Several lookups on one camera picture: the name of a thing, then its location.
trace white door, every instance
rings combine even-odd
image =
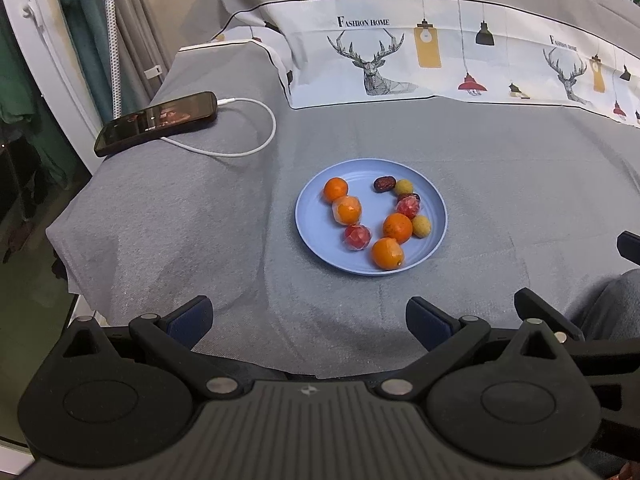
[[[16,40],[44,100],[76,153],[95,173],[102,122],[82,76],[58,0],[3,0]]]

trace antlers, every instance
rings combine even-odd
[[[373,57],[373,60],[371,61],[372,63],[379,62],[383,57],[396,52],[401,47],[402,42],[404,41],[404,34],[402,35],[402,38],[400,38],[400,43],[398,43],[396,41],[396,38],[391,33],[389,33],[389,31],[386,30],[386,28],[383,28],[382,30],[384,30],[391,37],[391,45],[389,45],[388,48],[385,48],[385,46],[382,44],[382,41],[380,41],[380,52],[377,52],[375,54],[375,56]],[[353,51],[353,43],[349,44],[348,52],[344,49],[341,41],[342,35],[344,33],[345,31],[342,31],[340,33],[340,36],[338,36],[338,38],[335,40],[335,44],[333,41],[331,41],[331,38],[329,38],[328,36],[326,38],[329,40],[329,43],[331,43],[331,46],[334,48],[334,50],[341,56],[348,57],[349,59],[357,63],[361,63],[361,64],[364,63],[364,61],[359,56],[359,54]]]
[[[553,47],[549,53],[547,54],[545,49],[542,49],[542,52],[544,53],[546,62],[548,63],[548,65],[553,68],[557,73],[558,73],[558,77],[562,80],[562,81],[571,81],[571,79],[574,79],[578,76],[581,76],[582,74],[584,74],[585,72],[587,72],[587,66],[585,65],[585,63],[582,61],[582,59],[580,59],[580,68],[578,68],[575,63],[574,63],[574,69],[571,72],[571,74],[569,75],[569,77],[565,77],[564,73],[562,73],[562,70],[560,69],[560,59],[556,59],[556,62],[554,63],[553,61],[551,61],[551,54],[553,53],[553,51],[556,49],[556,47]]]
[[[329,38],[328,36],[326,38],[329,40],[329,43],[331,43],[331,46],[334,48],[334,50],[341,56],[348,57],[349,59],[352,59],[358,63],[364,63],[362,58],[356,52],[353,51],[353,43],[349,44],[349,51],[348,52],[345,51],[341,41],[342,35],[344,33],[345,31],[342,31],[340,33],[340,36],[338,36],[338,38],[335,40],[335,44],[333,43],[333,41],[331,41],[331,38]]]
[[[384,30],[391,38],[391,44],[389,45],[389,48],[385,49],[382,41],[380,41],[380,52],[376,53],[376,55],[373,57],[372,63],[380,61],[383,57],[396,52],[401,47],[402,42],[404,41],[404,34],[402,35],[402,38],[400,38],[400,43],[396,43],[396,38],[394,38],[393,35],[388,30],[386,30],[386,28],[383,28],[382,30]]]

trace wrapped fruit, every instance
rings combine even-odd
[[[335,200],[346,196],[349,192],[349,184],[346,183],[345,180],[341,179],[338,176],[334,176],[326,181],[324,184],[324,189],[322,190],[322,195],[324,199],[329,203],[333,203]]]
[[[409,195],[398,202],[396,211],[412,220],[420,212],[420,201],[415,196]]]
[[[394,193],[396,195],[402,195],[402,193],[413,193],[414,185],[411,181],[403,178],[402,180],[398,180],[396,182],[396,186],[394,187]]]
[[[396,180],[392,176],[381,176],[373,183],[373,189],[376,193],[391,191],[395,186]]]
[[[400,213],[392,213],[386,217],[382,224],[382,234],[387,238],[394,238],[399,244],[404,244],[409,238],[414,228],[411,220]]]
[[[364,225],[350,225],[344,230],[344,244],[352,251],[361,251],[369,245],[371,231]]]
[[[431,222],[424,215],[418,215],[412,220],[412,225],[414,227],[414,235],[418,238],[424,238],[429,236],[431,232]]]
[[[400,202],[403,198],[407,198],[408,196],[415,196],[415,199],[420,202],[420,195],[417,193],[402,193],[398,195],[398,202]]]
[[[380,238],[371,248],[374,263],[384,270],[395,270],[404,261],[404,251],[394,238]]]
[[[334,218],[338,224],[354,225],[360,221],[362,206],[360,200],[354,196],[343,196],[334,201],[332,205]]]

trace floor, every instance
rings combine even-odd
[[[38,207],[35,228],[24,247],[0,264],[0,436],[24,442],[16,407],[20,395],[57,341],[70,312],[73,294],[51,271],[55,257],[45,229],[78,192],[53,189]],[[13,208],[0,224],[0,239],[19,213]]]

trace plate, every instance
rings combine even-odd
[[[390,175],[396,180],[406,178],[420,195],[420,214],[431,221],[431,233],[426,238],[411,237],[402,244],[404,263],[394,270],[382,270],[372,261],[370,248],[382,238],[385,218],[396,210],[393,192],[376,193],[373,182]],[[362,251],[351,251],[342,242],[344,226],[334,220],[331,205],[322,198],[324,184],[339,176],[349,184],[349,194],[360,199],[360,223],[371,230],[371,242]],[[338,269],[363,276],[383,276],[411,269],[431,256],[442,243],[447,231],[447,207],[436,187],[411,168],[381,158],[345,160],[326,168],[303,188],[296,202],[296,226],[305,244],[320,259]]]

